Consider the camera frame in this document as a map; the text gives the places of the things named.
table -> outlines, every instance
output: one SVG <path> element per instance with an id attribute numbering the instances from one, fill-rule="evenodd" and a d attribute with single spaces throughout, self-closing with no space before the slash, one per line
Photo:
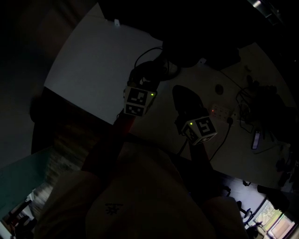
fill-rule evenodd
<path id="1" fill-rule="evenodd" d="M 59 52 L 45 82 L 45 86 L 100 119 L 113 124 L 123 108 L 123 90 L 135 60 L 146 50 L 162 43 L 149 34 L 128 26 L 115 26 L 105 19 L 87 15 L 75 28 Z M 140 62 L 154 59 L 159 54 L 151 51 Z M 245 65 L 260 85 L 273 84 L 287 106 L 296 107 L 288 86 L 278 70 L 259 48 L 252 44 L 240 49 L 241 62 L 223 70 L 241 87 L 247 86 Z M 177 153 L 185 137 L 178 135 L 174 121 L 177 112 L 172 100 L 172 88 L 183 85 L 196 92 L 206 108 L 213 103 L 236 110 L 235 96 L 240 90 L 221 72 L 198 63 L 182 69 L 175 79 L 161 82 L 157 98 L 143 118 L 137 118 L 131 133 L 153 142 L 163 149 Z M 217 95 L 216 84 L 224 87 Z M 228 129 L 223 122 L 214 121 L 218 134 L 205 143 L 209 157 L 222 143 Z M 235 122 L 222 148 L 212 160 L 215 170 L 249 182 L 275 187 L 280 178 L 275 163 L 279 147 L 255 155 L 250 149 L 253 134 Z M 273 146 L 269 135 L 261 141 L 260 152 Z M 182 156 L 190 159 L 188 150 Z"/>

